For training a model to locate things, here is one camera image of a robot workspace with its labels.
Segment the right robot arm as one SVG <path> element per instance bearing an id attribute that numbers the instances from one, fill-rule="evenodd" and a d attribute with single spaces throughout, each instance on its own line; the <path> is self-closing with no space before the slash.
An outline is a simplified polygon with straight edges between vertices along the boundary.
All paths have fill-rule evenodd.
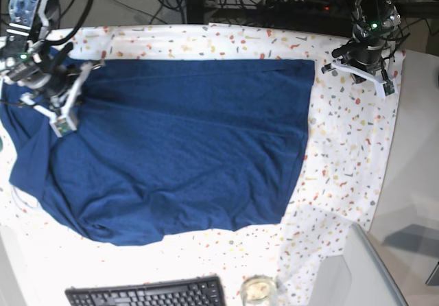
<path id="1" fill-rule="evenodd" d="M 1 48 L 1 78 L 32 90 L 31 98 L 42 97 L 49 108 L 61 111 L 79 70 L 64 65 L 73 50 L 71 39 L 82 27 L 93 0 L 86 0 L 74 28 L 58 40 L 49 35 L 60 20 L 60 0 L 9 0 L 10 22 Z"/>

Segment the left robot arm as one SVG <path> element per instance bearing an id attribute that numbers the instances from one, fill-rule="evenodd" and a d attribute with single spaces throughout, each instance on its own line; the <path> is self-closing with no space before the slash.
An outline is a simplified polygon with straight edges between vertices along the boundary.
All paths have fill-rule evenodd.
<path id="1" fill-rule="evenodd" d="M 374 75 L 404 41 L 395 0 L 347 0 L 351 39 L 332 51 L 336 62 Z"/>

